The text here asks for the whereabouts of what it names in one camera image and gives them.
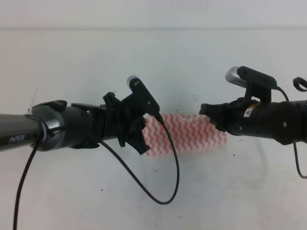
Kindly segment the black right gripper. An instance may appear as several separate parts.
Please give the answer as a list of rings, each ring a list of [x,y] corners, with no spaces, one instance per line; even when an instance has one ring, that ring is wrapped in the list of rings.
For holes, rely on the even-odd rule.
[[[202,103],[199,111],[200,115],[211,115],[210,123],[216,129],[222,132],[228,132],[234,136],[243,134],[242,120],[245,111],[250,107],[258,105],[258,101],[245,101],[243,97],[236,99],[230,103],[223,104],[208,104]]]

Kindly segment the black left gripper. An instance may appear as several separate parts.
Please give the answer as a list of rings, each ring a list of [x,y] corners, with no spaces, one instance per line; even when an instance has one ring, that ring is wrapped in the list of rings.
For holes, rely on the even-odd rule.
[[[120,102],[113,92],[108,92],[103,97],[105,104],[101,108],[105,112],[105,131],[103,140],[113,137],[118,139],[119,145],[132,146],[140,155],[150,150],[146,144],[142,130],[146,127],[146,119],[137,117],[128,119],[120,110]]]

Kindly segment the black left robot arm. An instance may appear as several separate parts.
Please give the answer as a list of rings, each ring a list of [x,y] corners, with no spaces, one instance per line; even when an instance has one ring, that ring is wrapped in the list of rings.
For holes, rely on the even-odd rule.
[[[96,149],[101,141],[117,139],[121,147],[129,144],[139,154],[147,152],[145,112],[133,95],[120,101],[108,92],[103,99],[100,106],[56,100],[35,105],[25,115],[1,114],[0,149],[36,144],[39,151]]]

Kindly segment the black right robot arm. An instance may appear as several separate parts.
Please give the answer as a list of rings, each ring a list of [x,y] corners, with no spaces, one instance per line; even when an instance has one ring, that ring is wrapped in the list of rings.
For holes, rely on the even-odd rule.
[[[282,145],[307,141],[306,101],[261,103],[238,98],[230,103],[203,103],[199,114],[234,136],[269,138]]]

